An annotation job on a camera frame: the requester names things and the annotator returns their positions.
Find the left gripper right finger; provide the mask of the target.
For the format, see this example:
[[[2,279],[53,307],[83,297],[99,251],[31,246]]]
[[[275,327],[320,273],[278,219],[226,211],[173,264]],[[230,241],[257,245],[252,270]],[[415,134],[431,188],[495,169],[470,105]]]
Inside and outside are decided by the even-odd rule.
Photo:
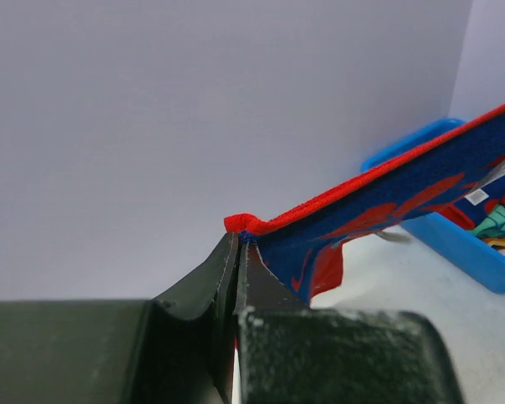
[[[241,249],[237,346],[244,403],[461,403],[449,351],[425,316],[312,309]]]

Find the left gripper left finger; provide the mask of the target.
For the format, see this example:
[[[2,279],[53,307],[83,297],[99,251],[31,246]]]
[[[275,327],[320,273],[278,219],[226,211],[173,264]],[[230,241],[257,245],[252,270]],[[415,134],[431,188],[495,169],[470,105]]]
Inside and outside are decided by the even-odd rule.
[[[239,240],[148,300],[0,301],[0,403],[228,403]]]

